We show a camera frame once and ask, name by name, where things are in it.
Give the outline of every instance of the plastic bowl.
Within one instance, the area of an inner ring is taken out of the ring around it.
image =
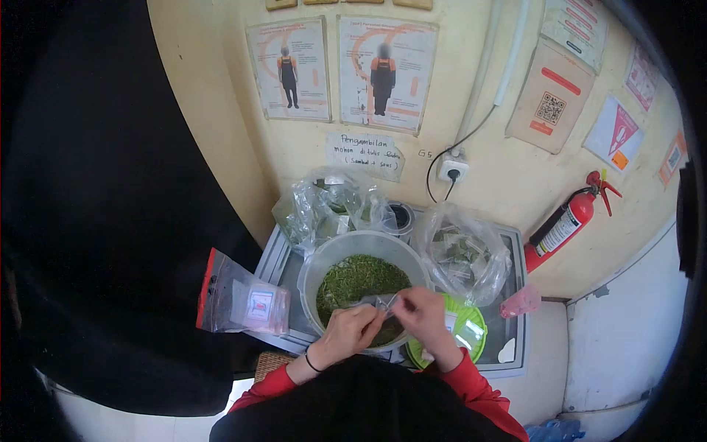
[[[323,335],[325,330],[317,312],[319,287],[332,265],[352,255],[370,255],[380,258],[405,272],[413,286],[429,289],[434,287],[420,257],[401,240],[375,231],[354,231],[339,235],[324,243],[305,261],[297,278],[297,288],[300,291],[305,316],[319,336]],[[367,348],[363,353],[376,354],[390,351],[400,347],[407,340],[408,335],[403,332],[397,339],[386,345]]]

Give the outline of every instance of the electrical outlet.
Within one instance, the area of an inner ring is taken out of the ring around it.
[[[464,181],[464,178],[469,172],[469,164],[467,163],[466,155],[460,153],[459,156],[452,156],[451,153],[447,152],[442,155],[441,160],[442,161],[440,162],[439,167],[437,167],[437,178],[442,181],[451,182],[452,178],[449,178],[449,175],[447,175],[447,173],[450,170],[456,169],[459,171],[459,176],[457,177],[456,182]]]

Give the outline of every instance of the red sleeve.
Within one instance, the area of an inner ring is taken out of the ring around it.
[[[489,382],[469,358],[467,349],[462,349],[462,353],[462,362],[449,373],[440,373],[437,364],[430,364],[423,373],[444,380],[462,398],[467,408],[483,414],[506,433],[528,442],[523,427],[508,413],[510,400],[501,397],[499,390],[491,389]]]
[[[284,395],[296,387],[297,385],[292,382],[285,367],[287,367],[286,364],[268,373],[265,379],[253,384],[250,390],[243,393],[243,396],[235,401],[228,412],[230,413],[234,409],[247,407],[248,405],[257,404],[258,402]]]

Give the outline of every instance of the fire extinguisher label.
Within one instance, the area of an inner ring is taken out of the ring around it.
[[[567,207],[565,213],[557,221],[557,224],[545,235],[535,247],[538,256],[542,256],[548,252],[557,249],[567,238],[572,236],[582,223],[577,221],[577,217],[572,213],[572,209]]]

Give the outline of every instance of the fire extinguisher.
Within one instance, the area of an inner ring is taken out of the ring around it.
[[[599,174],[598,170],[591,172],[587,175],[587,184],[589,187],[579,189],[570,195],[567,201],[558,207],[538,231],[530,237],[524,247],[525,266],[528,273],[547,261],[592,220],[594,200],[597,198],[597,194],[602,195],[607,212],[609,216],[612,215],[606,189],[617,194],[619,198],[622,198],[622,195],[606,182],[605,171],[603,174]]]

